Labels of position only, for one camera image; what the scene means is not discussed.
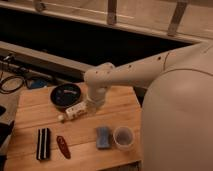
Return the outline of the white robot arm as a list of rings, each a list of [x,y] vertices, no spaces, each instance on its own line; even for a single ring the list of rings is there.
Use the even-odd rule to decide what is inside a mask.
[[[84,75],[87,99],[112,85],[147,90],[142,105],[144,171],[213,171],[213,41],[169,50]]]

